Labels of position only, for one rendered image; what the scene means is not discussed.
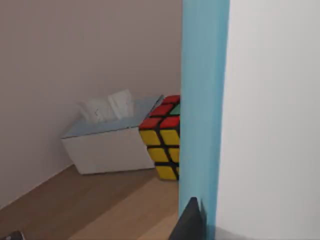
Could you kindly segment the white tissue box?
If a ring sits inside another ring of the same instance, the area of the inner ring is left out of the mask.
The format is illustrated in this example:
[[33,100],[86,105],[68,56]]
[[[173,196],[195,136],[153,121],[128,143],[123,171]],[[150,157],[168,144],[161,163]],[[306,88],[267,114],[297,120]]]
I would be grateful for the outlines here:
[[111,122],[87,124],[77,120],[61,142],[82,175],[154,168],[139,133],[139,125],[160,105],[162,94],[134,101],[133,116]]

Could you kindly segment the dark grey flat object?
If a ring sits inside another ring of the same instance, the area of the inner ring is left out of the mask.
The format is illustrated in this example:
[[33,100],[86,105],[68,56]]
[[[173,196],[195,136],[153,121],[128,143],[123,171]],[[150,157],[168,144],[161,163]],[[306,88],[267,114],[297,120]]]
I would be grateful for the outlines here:
[[25,240],[25,237],[21,231],[16,230],[5,236],[0,237],[0,240]]

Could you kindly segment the colourful puzzle cube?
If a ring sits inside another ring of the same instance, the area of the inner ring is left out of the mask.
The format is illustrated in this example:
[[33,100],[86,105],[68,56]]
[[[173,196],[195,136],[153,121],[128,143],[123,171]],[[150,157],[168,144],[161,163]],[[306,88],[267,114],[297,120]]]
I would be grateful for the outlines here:
[[138,127],[162,180],[180,177],[180,100],[180,95],[162,96]]

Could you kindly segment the light blue and white book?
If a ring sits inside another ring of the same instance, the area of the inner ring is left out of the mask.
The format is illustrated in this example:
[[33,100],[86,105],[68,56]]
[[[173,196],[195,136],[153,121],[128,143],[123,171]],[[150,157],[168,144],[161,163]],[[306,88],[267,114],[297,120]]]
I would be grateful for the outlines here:
[[320,240],[320,0],[182,0],[179,210]]

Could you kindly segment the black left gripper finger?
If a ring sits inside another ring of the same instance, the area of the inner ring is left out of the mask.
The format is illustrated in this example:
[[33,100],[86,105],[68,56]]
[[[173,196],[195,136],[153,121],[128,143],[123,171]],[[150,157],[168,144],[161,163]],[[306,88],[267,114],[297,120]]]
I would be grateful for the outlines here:
[[196,197],[190,198],[169,240],[205,240],[205,224]]

